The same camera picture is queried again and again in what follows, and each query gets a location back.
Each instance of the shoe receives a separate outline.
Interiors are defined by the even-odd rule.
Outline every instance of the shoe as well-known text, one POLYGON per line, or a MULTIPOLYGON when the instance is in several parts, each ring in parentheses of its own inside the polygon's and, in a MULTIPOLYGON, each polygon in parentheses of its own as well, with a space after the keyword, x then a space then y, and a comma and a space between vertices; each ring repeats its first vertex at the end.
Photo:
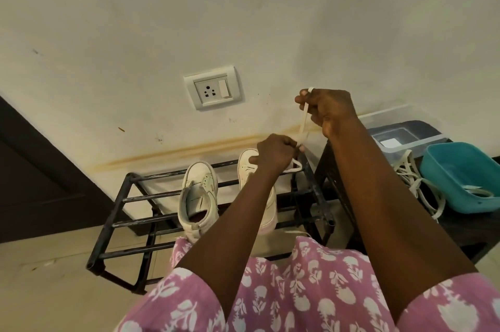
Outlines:
MULTIPOLYGON (((257 165, 249 163, 248 159, 251 156, 258 155, 259 151, 257 149, 247 149, 241 153, 240 159, 238 160, 238 180, 240 181, 240 190, 247 183, 249 176, 257 170, 257 165)), ((258 234, 268 234, 274 230, 277 222, 278 208, 276 206, 276 190, 273 186, 269 197, 267 198, 266 210, 264 211, 264 216, 260 222, 258 234)))
POLYGON ((218 219, 217 185, 214 169, 204 161, 198 161, 186 170, 178 218, 191 243, 195 243, 218 219))

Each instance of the brown stain on wall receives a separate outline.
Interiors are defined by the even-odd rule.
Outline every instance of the brown stain on wall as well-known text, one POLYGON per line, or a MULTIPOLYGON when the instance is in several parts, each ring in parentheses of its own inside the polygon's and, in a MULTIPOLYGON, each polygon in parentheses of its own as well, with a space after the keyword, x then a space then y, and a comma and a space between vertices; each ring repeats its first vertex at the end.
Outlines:
MULTIPOLYGON (((297 124, 283 131, 280 131, 279 133, 283 135, 294 135, 294 134, 296 135, 298 134, 298 129, 299 125, 297 124)), ((304 131, 318 132, 320 131, 320 128, 313 123, 308 123, 306 124, 304 131)), ((189 158, 209 153, 213 154, 217 152, 252 148, 255 147, 259 141, 265 139, 266 137, 267 137, 266 133, 258 133, 256 135, 248 135, 239 138, 218 140, 211 143, 186 146, 184 148, 177 148, 168 151, 160 151, 160 152, 148 153, 145 155, 120 158, 106 163, 91 166, 87 170, 90 173, 99 173, 102 171, 111 171, 111 170, 126 168, 131 164, 133 165, 137 165, 139 163, 147 164, 152 162, 167 161, 171 158, 175 159, 189 158)))

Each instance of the pink floral dress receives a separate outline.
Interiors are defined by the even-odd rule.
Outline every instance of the pink floral dress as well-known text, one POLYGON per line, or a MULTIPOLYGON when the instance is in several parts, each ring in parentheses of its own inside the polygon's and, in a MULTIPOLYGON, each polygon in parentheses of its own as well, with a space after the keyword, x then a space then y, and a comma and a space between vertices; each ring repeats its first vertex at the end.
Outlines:
MULTIPOLYGON (((177 240, 172 267, 190 247, 186 239, 177 240)), ((262 258, 248 260, 227 323, 208 285, 191 271, 176 268, 130 310, 117 330, 493 331, 500 330, 500 293, 478 273, 450 278, 413 300, 395 326, 367 256, 297 237, 282 268, 262 258)))

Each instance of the sleeve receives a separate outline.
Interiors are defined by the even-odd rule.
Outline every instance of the sleeve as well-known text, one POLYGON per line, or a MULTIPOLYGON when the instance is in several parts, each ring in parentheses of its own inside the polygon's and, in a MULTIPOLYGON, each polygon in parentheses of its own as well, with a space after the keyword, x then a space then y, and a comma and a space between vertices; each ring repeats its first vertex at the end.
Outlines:
POLYGON ((415 298, 397 327, 400 332, 500 330, 500 293, 479 273, 447 279, 415 298))
POLYGON ((216 332, 225 327, 224 313, 211 288, 193 272, 176 267, 142 297, 116 330, 216 332))

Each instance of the shoe rack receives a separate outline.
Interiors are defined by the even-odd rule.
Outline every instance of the shoe rack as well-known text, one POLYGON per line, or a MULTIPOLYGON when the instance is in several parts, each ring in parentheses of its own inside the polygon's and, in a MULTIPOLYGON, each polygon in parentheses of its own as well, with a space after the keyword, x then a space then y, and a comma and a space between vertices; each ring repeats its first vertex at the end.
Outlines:
MULTIPOLYGON (((304 226, 304 229, 309 233, 309 235, 322 245, 326 245, 330 235, 334 231, 335 221, 334 217, 326 203, 325 196, 323 194, 322 188, 315 179, 315 175, 309 165, 309 161, 304 154, 299 155, 299 161, 303 166, 303 173, 307 180, 309 187, 304 190, 297 189, 296 175, 294 173, 291 176, 291 191, 285 194, 277 195, 277 206, 278 212, 291 211, 294 210, 293 220, 279 222, 276 225, 276 229, 279 228, 290 228, 304 226), (316 203, 319 209, 319 215, 311 215, 311 206, 316 203), (320 235, 316 223, 321 222, 323 224, 324 234, 320 235)), ((236 165, 238 161, 235 159, 233 161, 226 161, 217 164, 213 164, 214 169, 226 167, 230 165, 236 165)), ((121 287, 135 293, 135 294, 146 294, 145 287, 147 285, 155 284, 161 280, 161 278, 147 279, 149 268, 151 265, 151 259, 154 251, 159 251, 162 249, 171 249, 174 246, 174 241, 165 242, 162 244, 155 244, 157 236, 162 234, 172 234, 175 232, 180 232, 183 230, 178 223, 177 213, 172 214, 162 214, 159 205, 155 202, 156 199, 176 196, 180 194, 180 189, 175 191, 167 191, 164 193, 149 194, 146 188, 142 185, 143 182, 154 180, 158 178, 166 178, 173 176, 181 176, 186 172, 184 170, 169 171, 166 173, 154 174, 150 176, 140 176, 136 173, 128 173, 122 183, 122 187, 118 192, 116 197, 114 208, 111 211, 108 219, 106 220, 99 237, 97 238, 96 244, 92 250, 91 256, 87 262, 86 268, 97 276, 101 276, 110 280, 111 282, 120 285, 121 287), (128 193, 132 186, 136 186, 141 192, 141 196, 128 197, 128 193), (149 218, 136 219, 132 221, 117 221, 119 214, 122 212, 123 206, 126 203, 148 201, 151 205, 153 211, 153 216, 149 218), (117 228, 123 227, 133 227, 133 226, 144 226, 149 225, 149 233, 147 235, 146 245, 144 247, 135 247, 130 249, 125 249, 121 251, 106 252, 108 248, 109 241, 113 232, 117 228), (139 273, 137 281, 131 284, 111 272, 106 270, 105 260, 112 259, 116 257, 128 256, 131 254, 141 254, 142 261, 139 268, 139 273)), ((233 186, 237 185, 238 180, 226 181, 218 184, 218 187, 233 186)), ((230 203, 217 205, 219 215, 222 215, 224 211, 230 207, 230 203)), ((266 257, 268 260, 284 259, 290 256, 291 252, 276 254, 275 256, 266 257)))

